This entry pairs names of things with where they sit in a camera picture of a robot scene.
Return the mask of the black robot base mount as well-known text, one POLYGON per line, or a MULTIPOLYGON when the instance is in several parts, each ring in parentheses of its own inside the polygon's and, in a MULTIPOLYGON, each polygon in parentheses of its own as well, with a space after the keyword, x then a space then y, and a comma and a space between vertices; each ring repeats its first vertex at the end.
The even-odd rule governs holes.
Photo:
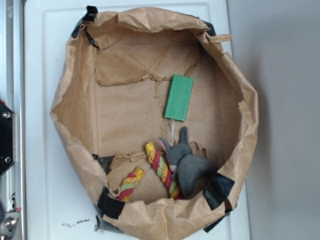
POLYGON ((14 164, 14 112, 0 101, 0 177, 14 164))

